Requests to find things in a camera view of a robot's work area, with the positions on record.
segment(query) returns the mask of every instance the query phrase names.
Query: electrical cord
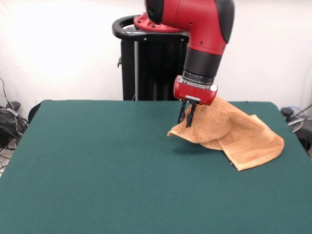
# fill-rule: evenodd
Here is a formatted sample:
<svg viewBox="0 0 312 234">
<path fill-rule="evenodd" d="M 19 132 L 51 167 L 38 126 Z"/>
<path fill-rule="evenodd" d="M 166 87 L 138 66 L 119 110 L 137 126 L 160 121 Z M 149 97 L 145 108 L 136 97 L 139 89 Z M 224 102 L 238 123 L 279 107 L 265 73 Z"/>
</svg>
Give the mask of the electrical cord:
<svg viewBox="0 0 312 234">
<path fill-rule="evenodd" d="M 310 121 L 310 120 L 312 120 L 312 117 L 307 117 L 307 118 L 299 117 L 298 119 L 289 122 L 288 126 L 293 126 L 295 124 L 300 123 L 299 126 L 293 128 L 292 132 L 295 133 L 295 132 L 299 131 L 303 127 L 305 121 Z"/>
<path fill-rule="evenodd" d="M 0 155 L 0 157 L 3 157 L 4 159 L 8 159 L 8 160 L 11 159 L 10 157 L 6 157 L 6 156 L 3 156 L 3 155 Z"/>
<path fill-rule="evenodd" d="M 14 109 L 13 104 L 8 100 L 8 97 L 7 97 L 6 93 L 5 93 L 5 85 L 4 85 L 4 81 L 3 81 L 3 79 L 1 77 L 0 77 L 0 81 L 2 82 L 2 90 L 3 90 L 3 95 L 4 95 L 5 99 L 9 103 L 11 108 Z"/>
<path fill-rule="evenodd" d="M 297 116 L 301 115 L 302 113 L 304 113 L 305 111 L 307 111 L 308 109 L 310 109 L 312 107 L 312 104 L 309 105 L 308 107 L 306 107 L 305 109 L 303 109 L 302 111 L 300 111 L 299 113 L 295 114 L 294 116 L 291 117 L 290 121 L 292 121 L 293 119 L 295 119 Z"/>
<path fill-rule="evenodd" d="M 303 113 L 303 117 L 307 117 L 307 116 L 306 116 L 306 114 L 305 114 L 305 112 L 304 112 L 304 111 L 302 111 L 302 109 L 301 109 L 301 108 L 299 108 L 299 107 L 297 107 L 297 106 L 288 106 L 288 108 L 291 108 L 291 109 L 293 109 L 293 110 L 300 111 L 300 112 L 302 112 L 302 113 Z"/>
</svg>

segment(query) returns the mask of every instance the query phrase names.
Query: folded towel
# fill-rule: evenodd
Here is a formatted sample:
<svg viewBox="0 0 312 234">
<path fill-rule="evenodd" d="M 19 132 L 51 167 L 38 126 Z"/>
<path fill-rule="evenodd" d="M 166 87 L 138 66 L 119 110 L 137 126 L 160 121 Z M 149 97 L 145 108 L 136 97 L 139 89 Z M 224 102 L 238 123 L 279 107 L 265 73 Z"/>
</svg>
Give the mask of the folded towel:
<svg viewBox="0 0 312 234">
<path fill-rule="evenodd" d="M 284 149 L 284 140 L 257 116 L 249 116 L 219 97 L 211 106 L 198 105 L 191 127 L 186 128 L 185 118 L 168 133 L 172 135 L 223 150 L 239 171 L 267 163 Z"/>
</svg>

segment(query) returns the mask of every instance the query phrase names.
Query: cable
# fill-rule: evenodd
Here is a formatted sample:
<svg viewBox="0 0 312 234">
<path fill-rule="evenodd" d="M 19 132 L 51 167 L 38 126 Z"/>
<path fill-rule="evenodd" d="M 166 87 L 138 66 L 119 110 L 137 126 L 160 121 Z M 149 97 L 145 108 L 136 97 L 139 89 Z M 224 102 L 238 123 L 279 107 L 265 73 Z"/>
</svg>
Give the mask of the cable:
<svg viewBox="0 0 312 234">
<path fill-rule="evenodd" d="M 6 165 L 4 165 L 4 166 L 1 166 L 1 167 L 0 167 L 0 170 L 5 169 L 7 165 L 8 165 L 8 164 L 6 164 Z"/>
<path fill-rule="evenodd" d="M 0 126 L 1 129 L 5 130 L 7 133 L 9 133 L 11 136 L 13 136 L 16 139 L 20 139 L 20 136 L 16 136 L 14 133 L 12 133 L 8 128 Z"/>
<path fill-rule="evenodd" d="M 306 110 L 310 109 L 311 107 L 312 107 L 312 104 L 309 105 L 307 108 L 303 109 L 302 111 L 300 111 L 299 113 L 297 113 L 294 116 L 292 116 L 290 121 L 293 120 L 294 118 L 296 118 L 297 116 L 299 116 L 300 114 L 304 113 Z"/>
<path fill-rule="evenodd" d="M 6 156 L 3 156 L 3 155 L 0 155 L 0 157 L 3 157 L 3 158 L 8 159 L 8 160 L 11 159 L 10 157 L 6 157 Z"/>
<path fill-rule="evenodd" d="M 296 120 L 293 120 L 291 122 L 288 123 L 288 126 L 292 126 L 296 123 L 300 123 L 300 122 L 304 122 L 304 121 L 308 121 L 308 120 L 312 120 L 312 117 L 309 117 L 309 118 L 300 118 L 300 119 L 296 119 Z"/>
<path fill-rule="evenodd" d="M 4 94 L 4 97 L 6 99 L 6 101 L 9 103 L 9 105 L 11 106 L 12 109 L 14 109 L 14 106 L 12 105 L 12 103 L 8 100 L 8 97 L 5 93 L 5 85 L 4 85 L 4 81 L 3 79 L 0 77 L 0 81 L 2 82 L 2 89 L 3 89 L 3 94 Z"/>
<path fill-rule="evenodd" d="M 294 124 L 300 123 L 298 127 L 292 129 L 292 132 L 295 133 L 295 132 L 299 131 L 303 127 L 305 121 L 309 121 L 309 120 L 312 120 L 312 117 L 309 117 L 309 118 L 299 118 L 297 120 L 289 122 L 288 126 L 292 126 Z"/>
<path fill-rule="evenodd" d="M 291 108 L 291 109 L 298 110 L 298 111 L 302 112 L 302 109 L 297 107 L 297 106 L 288 106 L 288 108 Z"/>
</svg>

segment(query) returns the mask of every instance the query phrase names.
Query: black object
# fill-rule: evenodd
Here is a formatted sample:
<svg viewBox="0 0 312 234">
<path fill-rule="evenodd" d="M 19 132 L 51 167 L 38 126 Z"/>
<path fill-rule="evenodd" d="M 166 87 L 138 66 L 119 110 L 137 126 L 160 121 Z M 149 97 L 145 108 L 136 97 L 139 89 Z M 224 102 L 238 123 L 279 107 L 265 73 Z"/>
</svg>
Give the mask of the black object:
<svg viewBox="0 0 312 234">
<path fill-rule="evenodd" d="M 181 106 L 181 110 L 180 110 L 180 115 L 179 115 L 179 119 L 177 123 L 181 123 L 184 119 L 185 119 L 185 109 L 186 109 L 186 104 L 190 103 L 192 105 L 191 111 L 190 113 L 187 115 L 186 117 L 186 127 L 190 127 L 193 121 L 193 117 L 194 117 L 194 113 L 196 110 L 196 106 L 198 105 L 197 101 L 191 100 L 191 99 L 186 99 L 184 101 L 182 101 L 182 106 Z"/>
<path fill-rule="evenodd" d="M 12 101 L 11 104 L 10 103 L 6 104 L 6 108 L 10 108 L 10 109 L 13 108 L 14 111 L 19 110 L 20 103 L 18 101 Z"/>
<path fill-rule="evenodd" d="M 143 31 L 133 25 L 135 17 L 113 23 L 113 34 L 122 40 L 123 99 L 175 100 L 174 81 L 183 72 L 188 34 Z"/>
<path fill-rule="evenodd" d="M 181 110 L 180 110 L 180 114 L 179 114 L 179 119 L 177 121 L 177 123 L 181 123 L 184 119 L 185 119 L 185 108 L 186 108 L 186 103 L 187 101 L 182 101 L 182 106 L 181 106 Z"/>
<path fill-rule="evenodd" d="M 290 122 L 292 115 L 294 114 L 294 111 L 292 108 L 289 107 L 285 107 L 281 109 L 281 113 L 283 114 L 283 116 L 286 119 L 286 122 Z"/>
<path fill-rule="evenodd" d="M 185 78 L 195 83 L 213 84 L 222 55 L 204 53 L 191 48 L 187 49 L 184 70 Z"/>
<path fill-rule="evenodd" d="M 196 110 L 196 106 L 197 106 L 197 103 L 193 104 L 192 108 L 191 108 L 191 112 L 187 115 L 187 119 L 186 119 L 186 127 L 187 128 L 190 127 L 191 124 L 192 124 L 194 113 L 195 113 L 195 110 Z"/>
<path fill-rule="evenodd" d="M 148 17 L 155 23 L 161 23 L 164 0 L 146 0 L 145 5 Z"/>
<path fill-rule="evenodd" d="M 36 106 L 34 106 L 34 107 L 30 110 L 30 112 L 29 112 L 29 114 L 28 114 L 28 122 L 29 122 L 29 123 L 31 123 L 31 121 L 32 121 L 33 118 L 35 117 L 35 115 L 36 115 L 37 111 L 39 110 L 40 106 L 41 106 L 41 102 L 40 102 L 39 104 L 37 104 Z"/>
<path fill-rule="evenodd" d="M 229 43 L 234 14 L 235 14 L 235 5 L 233 0 L 215 0 L 218 12 L 219 12 L 219 20 L 221 33 L 226 43 Z"/>
<path fill-rule="evenodd" d="M 5 148 L 12 139 L 17 143 L 28 126 L 27 120 L 5 108 L 0 109 L 0 148 Z"/>
</svg>

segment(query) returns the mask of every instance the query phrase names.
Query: black joint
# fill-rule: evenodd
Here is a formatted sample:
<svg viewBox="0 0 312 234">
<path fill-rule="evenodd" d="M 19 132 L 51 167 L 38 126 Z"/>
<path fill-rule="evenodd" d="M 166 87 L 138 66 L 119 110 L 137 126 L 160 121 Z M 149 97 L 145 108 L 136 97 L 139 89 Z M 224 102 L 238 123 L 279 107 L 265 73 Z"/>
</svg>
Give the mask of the black joint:
<svg viewBox="0 0 312 234">
<path fill-rule="evenodd" d="M 216 76 L 221 59 L 222 55 L 214 55 L 188 48 L 184 70 L 190 74 L 213 79 Z"/>
</svg>

